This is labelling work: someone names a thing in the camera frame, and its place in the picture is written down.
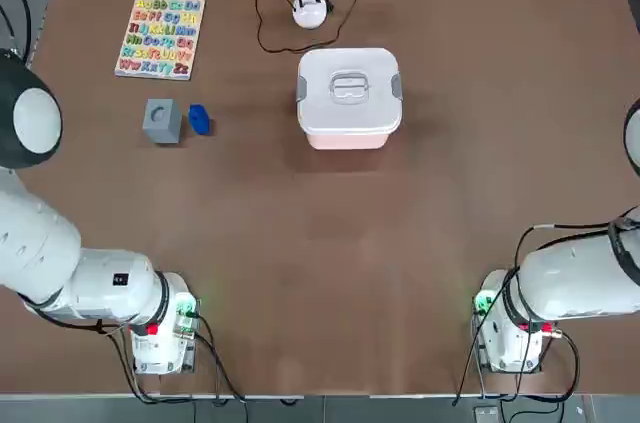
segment round white device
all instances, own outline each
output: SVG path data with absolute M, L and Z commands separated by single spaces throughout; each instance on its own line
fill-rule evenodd
M 29 88 L 13 107 L 13 127 L 27 150 L 46 153 L 56 146 L 62 133 L 60 109 L 49 93 Z
M 326 0 L 294 0 L 293 19 L 302 28 L 312 30 L 319 27 L 327 19 Z

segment alphabet puzzle board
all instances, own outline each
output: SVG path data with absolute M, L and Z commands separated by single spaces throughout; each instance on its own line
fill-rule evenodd
M 188 80 L 204 0 L 135 0 L 116 76 Z

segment white storage box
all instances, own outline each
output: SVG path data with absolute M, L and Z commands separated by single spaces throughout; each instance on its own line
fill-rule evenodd
M 402 120 L 398 62 L 383 48 L 312 50 L 298 66 L 296 99 L 314 148 L 380 148 Z

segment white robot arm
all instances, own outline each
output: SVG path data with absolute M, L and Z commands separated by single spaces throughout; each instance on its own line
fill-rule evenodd
M 624 147 L 640 176 L 640 101 L 627 114 Z M 487 276 L 474 303 L 478 320 L 486 316 L 479 340 L 490 371 L 537 368 L 551 322 L 640 310 L 640 211 L 599 226 L 528 254 L 517 270 Z
M 75 226 L 24 188 L 14 169 L 55 153 L 62 118 L 12 54 L 0 55 L 0 75 L 0 284 L 35 313 L 129 326 L 139 373 L 181 371 L 196 311 L 184 280 L 141 254 L 82 248 Z

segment brown table surface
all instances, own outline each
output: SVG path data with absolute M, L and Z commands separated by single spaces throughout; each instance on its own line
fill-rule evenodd
M 264 43 L 329 38 L 349 2 L 307 32 L 283 0 L 260 0 Z M 132 3 L 50 2 L 34 69 L 64 139 L 21 176 L 84 246 L 184 275 L 246 393 L 452 394 L 472 295 L 512 263 L 520 233 L 638 203 L 621 133 L 640 94 L 626 0 L 358 0 L 340 45 L 396 55 L 404 119 L 384 149 L 346 153 L 307 144 L 299 56 L 260 50 L 254 0 L 206 0 L 190 82 L 113 75 Z M 155 147 L 141 130 L 154 97 L 204 104 L 215 136 Z M 0 312 L 0 391 L 127 391 L 106 339 L 51 327 L 6 290 Z M 637 316 L 562 327 L 581 351 L 580 391 L 640 392 Z M 195 376 L 147 386 L 211 393 L 213 375 L 201 352 Z M 571 375 L 557 344 L 523 391 L 563 392 Z M 465 392 L 478 391 L 472 370 Z

